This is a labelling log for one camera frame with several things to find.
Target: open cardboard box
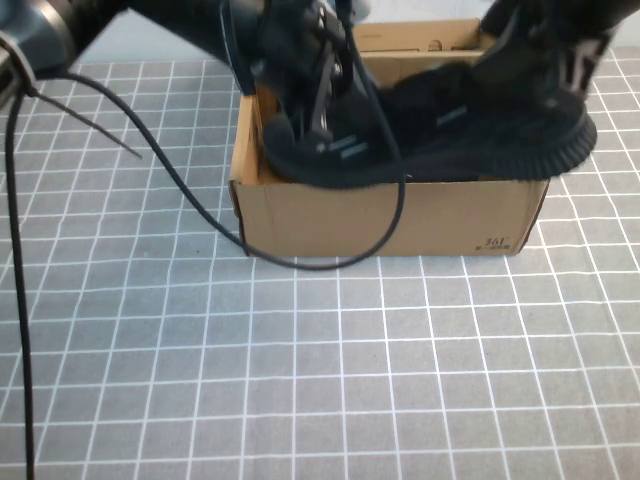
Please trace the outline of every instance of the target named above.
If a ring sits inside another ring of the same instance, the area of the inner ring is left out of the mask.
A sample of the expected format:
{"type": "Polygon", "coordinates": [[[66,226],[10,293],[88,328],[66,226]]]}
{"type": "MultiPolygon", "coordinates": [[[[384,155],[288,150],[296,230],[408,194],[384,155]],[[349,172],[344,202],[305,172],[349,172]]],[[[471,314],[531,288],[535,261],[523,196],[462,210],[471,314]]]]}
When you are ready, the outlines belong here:
{"type": "MultiPolygon", "coordinates": [[[[452,59],[475,61],[477,20],[371,24],[356,28],[370,71],[383,85],[452,59]]],[[[275,112],[265,91],[240,103],[230,186],[240,231],[250,244],[284,257],[361,254],[387,230],[397,185],[330,191],[287,182],[264,159],[262,125],[275,112]]],[[[548,182],[414,183],[384,256],[519,253],[548,182]]]]}

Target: grid mat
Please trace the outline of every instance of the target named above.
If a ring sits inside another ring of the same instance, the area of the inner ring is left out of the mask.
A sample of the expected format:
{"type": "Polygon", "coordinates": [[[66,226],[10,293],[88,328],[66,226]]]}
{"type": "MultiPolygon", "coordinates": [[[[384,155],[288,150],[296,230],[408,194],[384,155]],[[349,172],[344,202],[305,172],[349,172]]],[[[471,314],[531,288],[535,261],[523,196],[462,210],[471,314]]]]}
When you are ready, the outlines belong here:
{"type": "MultiPolygon", "coordinates": [[[[79,69],[133,104],[234,226],[228,71],[79,69]]],[[[553,182],[521,255],[314,275],[247,259],[212,233],[108,101],[69,83],[44,90],[144,160],[47,105],[25,107],[39,478],[638,478],[640,49],[603,63],[589,100],[597,151],[553,182]]],[[[15,480],[23,417],[5,212],[2,195],[0,478],[15,480]]]]}

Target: box flap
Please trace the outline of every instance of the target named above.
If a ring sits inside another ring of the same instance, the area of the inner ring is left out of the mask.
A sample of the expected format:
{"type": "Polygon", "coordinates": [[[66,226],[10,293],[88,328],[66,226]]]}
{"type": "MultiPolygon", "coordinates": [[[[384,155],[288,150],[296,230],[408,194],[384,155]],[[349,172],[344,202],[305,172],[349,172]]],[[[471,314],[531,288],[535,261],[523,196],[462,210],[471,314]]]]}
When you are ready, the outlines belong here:
{"type": "Polygon", "coordinates": [[[479,24],[477,19],[374,23],[358,25],[354,34],[358,48],[363,53],[393,50],[473,50],[478,48],[480,43],[479,24]]]}

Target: white wall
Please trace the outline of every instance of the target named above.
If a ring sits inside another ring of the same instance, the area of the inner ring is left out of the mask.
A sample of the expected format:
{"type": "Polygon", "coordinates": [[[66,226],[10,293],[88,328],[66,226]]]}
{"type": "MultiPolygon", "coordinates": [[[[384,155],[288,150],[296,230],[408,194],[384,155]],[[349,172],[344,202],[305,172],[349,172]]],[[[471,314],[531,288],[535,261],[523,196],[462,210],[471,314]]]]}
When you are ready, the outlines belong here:
{"type": "MultiPolygon", "coordinates": [[[[479,17],[491,0],[370,0],[370,21],[433,20],[479,17]]],[[[640,13],[627,20],[619,45],[640,46],[640,13]]],[[[122,15],[85,52],[82,61],[193,60],[207,58],[201,50],[176,38],[135,13],[122,15]]]]}

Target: black cable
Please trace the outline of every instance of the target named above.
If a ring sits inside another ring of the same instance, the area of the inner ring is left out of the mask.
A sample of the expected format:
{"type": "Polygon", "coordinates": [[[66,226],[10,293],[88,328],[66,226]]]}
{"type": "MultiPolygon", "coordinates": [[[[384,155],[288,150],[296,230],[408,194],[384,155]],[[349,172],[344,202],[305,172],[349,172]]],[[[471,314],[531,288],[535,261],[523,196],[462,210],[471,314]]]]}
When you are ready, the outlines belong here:
{"type": "MultiPolygon", "coordinates": [[[[350,41],[353,42],[353,35],[350,35],[349,38],[350,38],[350,41]]],[[[364,72],[365,71],[365,67],[364,67],[364,65],[362,65],[361,58],[359,56],[357,56],[355,58],[355,61],[356,61],[356,65],[360,64],[360,67],[361,67],[361,68],[358,68],[358,71],[360,71],[360,69],[362,69],[362,71],[364,72]]],[[[404,174],[404,165],[403,165],[402,155],[400,153],[400,148],[398,147],[398,144],[395,141],[395,138],[393,136],[393,132],[391,131],[391,127],[389,125],[389,122],[387,121],[386,116],[384,115],[384,112],[382,111],[382,108],[380,107],[377,95],[376,95],[376,93],[374,91],[373,86],[371,85],[371,82],[368,80],[368,77],[365,77],[363,79],[363,83],[364,83],[365,87],[368,87],[367,88],[367,93],[368,94],[373,93],[373,96],[371,97],[371,100],[372,100],[374,109],[376,110],[376,113],[378,113],[380,115],[380,117],[379,117],[380,124],[381,124],[383,132],[385,134],[385,138],[387,139],[387,141],[389,141],[389,148],[391,150],[391,154],[392,154],[392,156],[394,158],[394,161],[396,162],[396,164],[398,166],[398,181],[399,181],[399,184],[398,184],[398,202],[397,202],[397,205],[396,205],[396,210],[395,210],[395,214],[394,214],[393,220],[392,220],[387,232],[384,234],[384,236],[371,249],[367,250],[362,255],[354,257],[354,258],[352,258],[350,260],[347,260],[345,262],[335,263],[335,264],[330,264],[330,265],[305,265],[305,264],[299,264],[299,263],[295,263],[295,262],[290,262],[290,261],[284,260],[282,258],[278,258],[276,256],[270,255],[270,254],[268,254],[268,253],[266,253],[266,252],[264,252],[264,251],[262,251],[262,250],[260,250],[260,249],[258,249],[256,247],[254,247],[252,245],[249,245],[246,242],[244,242],[241,238],[237,237],[236,235],[231,233],[231,231],[229,231],[227,228],[225,228],[222,224],[220,224],[207,211],[207,209],[200,203],[200,201],[195,197],[195,195],[191,192],[191,190],[189,190],[189,187],[187,187],[187,185],[184,183],[184,181],[182,180],[182,178],[180,177],[180,175],[178,174],[176,169],[171,164],[171,161],[169,160],[167,155],[162,150],[162,147],[160,147],[160,145],[158,145],[158,142],[153,137],[153,135],[151,134],[149,129],[146,127],[146,125],[144,124],[142,119],[140,119],[140,117],[131,109],[131,107],[129,107],[129,105],[127,105],[116,93],[114,93],[109,88],[105,87],[104,85],[96,82],[95,80],[93,80],[91,78],[84,77],[82,75],[78,75],[76,73],[64,72],[64,73],[55,75],[52,78],[53,79],[66,79],[66,80],[72,80],[74,82],[78,82],[80,84],[86,85],[87,87],[93,88],[94,90],[100,92],[105,97],[107,97],[109,100],[111,100],[118,108],[120,108],[124,112],[124,114],[127,117],[129,117],[131,119],[131,121],[136,126],[136,128],[140,131],[142,136],[145,138],[145,140],[147,141],[147,143],[149,144],[149,146],[151,147],[153,152],[158,156],[158,159],[160,160],[160,163],[162,163],[164,168],[167,170],[167,173],[169,173],[169,176],[171,176],[172,180],[175,182],[175,184],[180,189],[182,194],[186,197],[186,199],[189,201],[189,203],[191,203],[191,205],[196,209],[196,211],[207,221],[207,223],[209,223],[213,228],[215,228],[217,231],[219,231],[222,235],[224,235],[227,239],[229,239],[231,242],[236,244],[238,247],[243,248],[244,250],[246,250],[247,252],[249,252],[250,254],[252,254],[252,255],[254,255],[254,256],[258,257],[258,258],[266,260],[266,261],[268,261],[270,263],[273,263],[275,265],[279,265],[281,267],[293,268],[293,269],[298,269],[298,270],[306,270],[306,271],[310,271],[310,272],[323,272],[323,271],[347,268],[347,267],[351,267],[353,265],[356,265],[356,264],[358,264],[358,263],[360,263],[360,262],[362,262],[362,261],[364,261],[364,260],[366,260],[368,258],[371,258],[376,253],[378,253],[388,243],[388,241],[391,239],[391,237],[393,236],[393,234],[395,233],[395,231],[398,228],[398,224],[400,223],[400,219],[402,218],[402,214],[404,212],[404,204],[405,204],[406,188],[407,188],[406,177],[405,177],[405,174],[404,174]]]]}
{"type": "MultiPolygon", "coordinates": [[[[356,42],[353,36],[352,27],[348,22],[344,22],[345,31],[347,34],[347,43],[351,53],[353,54],[354,64],[356,69],[361,76],[362,83],[364,85],[365,91],[371,102],[374,112],[378,117],[378,121],[380,123],[380,127],[382,128],[383,135],[388,143],[389,150],[393,161],[395,162],[398,169],[398,200],[396,204],[396,210],[394,213],[393,220],[389,225],[386,233],[383,237],[368,251],[354,257],[345,262],[331,264],[331,265],[304,265],[297,264],[294,262],[289,262],[284,259],[275,257],[266,252],[261,251],[258,248],[255,248],[251,245],[248,245],[242,239],[235,236],[228,229],[226,229],[223,225],[221,225],[215,218],[204,208],[204,206],[198,201],[198,199],[193,195],[191,190],[184,183],[178,172],[175,170],[170,160],[167,158],[166,154],[158,144],[158,142],[153,138],[153,135],[146,127],[144,122],[140,119],[140,117],[113,91],[109,88],[101,85],[100,83],[92,80],[90,78],[84,77],[82,75],[77,75],[74,73],[62,73],[60,75],[56,75],[51,78],[60,78],[72,80],[83,85],[86,85],[94,90],[100,92],[109,100],[111,100],[116,106],[118,106],[133,122],[133,124],[138,128],[142,136],[148,142],[151,149],[158,156],[158,159],[165,167],[175,184],[178,186],[183,195],[189,200],[191,205],[202,215],[202,217],[212,225],[216,230],[222,233],[227,239],[236,244],[237,246],[243,248],[247,252],[253,254],[256,257],[259,257],[263,260],[271,262],[275,265],[279,265],[286,268],[295,268],[299,270],[306,270],[312,272],[321,272],[321,271],[329,271],[336,270],[341,268],[350,267],[356,265],[378,253],[391,239],[393,234],[396,232],[398,224],[402,218],[402,214],[404,212],[404,205],[406,199],[406,175],[405,169],[402,159],[402,154],[400,152],[400,148],[395,139],[391,126],[384,114],[382,107],[380,106],[380,102],[378,100],[377,93],[375,88],[373,87],[367,73],[365,66],[362,62],[362,58],[358,52],[356,42]]],[[[20,109],[24,102],[25,91],[21,90],[11,107],[11,112],[9,114],[9,118],[7,120],[7,128],[6,128],[6,137],[5,137],[5,163],[6,163],[6,175],[7,175],[7,196],[8,196],[8,205],[9,205],[9,219],[10,219],[10,229],[11,229],[11,240],[13,246],[13,263],[14,263],[14,273],[15,273],[15,281],[16,281],[16,296],[18,300],[18,317],[20,323],[20,336],[22,341],[22,365],[23,365],[23,376],[24,376],[24,409],[25,409],[25,452],[26,452],[26,468],[27,468],[27,480],[35,480],[35,442],[34,442],[34,420],[33,420],[33,378],[32,378],[32,368],[31,368],[31,341],[29,336],[29,312],[27,307],[27,295],[26,295],[26,287],[24,280],[24,265],[23,265],[23,256],[22,256],[22,243],[20,240],[20,217],[18,211],[18,194],[16,188],[16,174],[15,174],[15,132],[18,123],[18,118],[20,114],[20,109]]]]}
{"type": "Polygon", "coordinates": [[[9,225],[13,247],[13,271],[16,279],[16,298],[18,299],[18,319],[20,322],[20,339],[22,340],[22,375],[24,377],[24,425],[27,480],[35,479],[35,444],[33,433],[33,378],[31,371],[31,341],[29,338],[29,311],[27,310],[27,290],[24,282],[24,265],[22,260],[22,242],[20,241],[20,215],[18,213],[18,191],[16,188],[15,169],[15,134],[20,109],[24,102],[25,92],[18,92],[9,119],[7,120],[4,143],[7,175],[7,202],[9,205],[9,225]]]}

